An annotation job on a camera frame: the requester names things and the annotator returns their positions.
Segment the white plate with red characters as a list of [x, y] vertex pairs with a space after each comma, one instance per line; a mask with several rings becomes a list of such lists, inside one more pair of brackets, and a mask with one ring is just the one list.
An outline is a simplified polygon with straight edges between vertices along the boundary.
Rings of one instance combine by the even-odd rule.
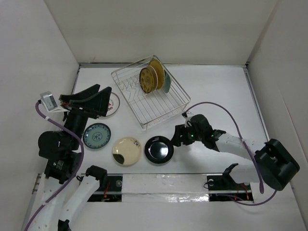
[[120, 107], [120, 98], [114, 92], [111, 92], [109, 103], [108, 103], [108, 110], [106, 116], [101, 116], [101, 118], [107, 118], [114, 115]]

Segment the glossy black plate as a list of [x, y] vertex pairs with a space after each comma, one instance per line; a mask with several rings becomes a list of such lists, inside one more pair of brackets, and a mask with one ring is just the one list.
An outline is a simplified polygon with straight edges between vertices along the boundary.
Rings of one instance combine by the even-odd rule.
[[145, 157], [152, 163], [162, 165], [167, 163], [174, 154], [171, 141], [164, 136], [150, 138], [144, 147]]

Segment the light green rectangular tray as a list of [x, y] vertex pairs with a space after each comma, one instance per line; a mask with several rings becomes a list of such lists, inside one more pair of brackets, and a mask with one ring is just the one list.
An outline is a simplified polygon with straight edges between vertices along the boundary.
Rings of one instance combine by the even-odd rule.
[[171, 87], [171, 82], [172, 79], [170, 77], [170, 75], [165, 71], [165, 81], [164, 81], [164, 85], [162, 87], [162, 90], [164, 93], [168, 93]]

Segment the yellow brown patterned plate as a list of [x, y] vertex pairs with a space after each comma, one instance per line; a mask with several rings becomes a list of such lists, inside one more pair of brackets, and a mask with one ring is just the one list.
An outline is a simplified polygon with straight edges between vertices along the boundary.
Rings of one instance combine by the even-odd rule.
[[150, 68], [145, 67], [140, 71], [139, 83], [145, 93], [150, 93], [154, 89], [154, 76]]

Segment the cream plate with brown flowers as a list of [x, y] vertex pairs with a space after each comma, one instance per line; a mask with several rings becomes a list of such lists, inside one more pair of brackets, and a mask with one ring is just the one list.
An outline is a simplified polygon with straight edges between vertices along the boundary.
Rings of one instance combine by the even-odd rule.
[[152, 66], [149, 66], [149, 67], [152, 70], [152, 75], [153, 75], [153, 78], [154, 78], [153, 91], [155, 91], [157, 89], [157, 86], [158, 86], [158, 76], [157, 76], [156, 70]]

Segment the bamboo pattern round plate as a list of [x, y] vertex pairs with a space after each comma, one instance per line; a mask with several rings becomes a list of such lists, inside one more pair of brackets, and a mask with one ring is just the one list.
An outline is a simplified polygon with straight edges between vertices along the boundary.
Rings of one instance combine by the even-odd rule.
[[153, 67], [157, 73], [157, 78], [158, 78], [158, 85], [157, 85], [157, 89], [161, 89], [165, 83], [165, 73], [164, 73], [164, 69], [163, 69], [163, 65], [161, 64], [161, 62], [155, 58], [153, 58], [150, 62], [149, 62], [149, 66]]

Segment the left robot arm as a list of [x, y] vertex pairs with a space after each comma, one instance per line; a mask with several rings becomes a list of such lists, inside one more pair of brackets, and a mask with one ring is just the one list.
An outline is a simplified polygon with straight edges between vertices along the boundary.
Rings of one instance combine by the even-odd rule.
[[77, 176], [84, 159], [81, 140], [89, 118], [106, 116], [111, 87], [95, 84], [76, 94], [60, 95], [60, 105], [51, 92], [40, 95], [36, 112], [59, 128], [45, 131], [38, 139], [39, 156], [47, 159], [41, 206], [29, 219], [26, 231], [69, 231], [91, 195], [107, 186], [107, 171], [90, 166], [68, 201], [67, 187]]

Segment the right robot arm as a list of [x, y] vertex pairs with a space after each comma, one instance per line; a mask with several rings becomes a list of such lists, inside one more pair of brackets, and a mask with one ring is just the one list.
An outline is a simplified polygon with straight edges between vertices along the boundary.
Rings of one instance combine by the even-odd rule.
[[196, 141], [210, 150], [234, 154], [252, 161], [253, 168], [240, 167], [237, 163], [229, 167], [231, 172], [222, 177], [222, 183], [227, 189], [234, 189], [239, 183], [262, 180], [272, 189], [282, 191], [300, 170], [298, 162], [280, 141], [270, 139], [268, 142], [256, 142], [241, 139], [223, 130], [213, 129], [202, 114], [187, 118], [182, 125], [176, 125], [171, 139], [176, 147]]

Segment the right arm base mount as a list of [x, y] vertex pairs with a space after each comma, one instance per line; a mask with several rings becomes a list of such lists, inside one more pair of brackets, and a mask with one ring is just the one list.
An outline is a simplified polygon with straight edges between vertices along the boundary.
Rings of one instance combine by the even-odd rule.
[[207, 175], [203, 187], [208, 190], [210, 202], [254, 200], [250, 185], [235, 183], [223, 175]]

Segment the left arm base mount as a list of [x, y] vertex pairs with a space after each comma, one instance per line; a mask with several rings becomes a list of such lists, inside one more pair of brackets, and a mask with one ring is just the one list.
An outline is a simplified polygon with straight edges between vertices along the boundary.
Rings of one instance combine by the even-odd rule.
[[95, 191], [88, 202], [121, 202], [122, 201], [123, 175], [108, 175], [104, 188]]

